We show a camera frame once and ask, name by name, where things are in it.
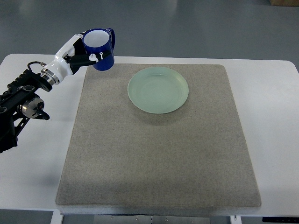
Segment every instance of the light green plate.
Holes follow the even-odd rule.
[[[164,67],[150,67],[137,72],[128,84],[130,100],[149,113],[169,113],[187,100],[186,80],[176,71]]]

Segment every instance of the floor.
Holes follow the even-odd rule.
[[[269,0],[0,1],[0,62],[14,53],[55,54],[74,34],[108,27],[116,56],[287,60],[299,69],[299,7]],[[96,222],[82,218],[78,223]],[[0,210],[0,224],[50,221],[51,212]]]

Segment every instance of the metal bracket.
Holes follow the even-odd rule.
[[[230,216],[231,224],[242,224],[241,216]]]

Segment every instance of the gray mat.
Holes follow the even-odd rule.
[[[130,78],[163,66],[189,85],[185,104],[150,114],[128,98]],[[90,67],[56,203],[62,213],[229,215],[261,205],[225,68],[210,64]]]

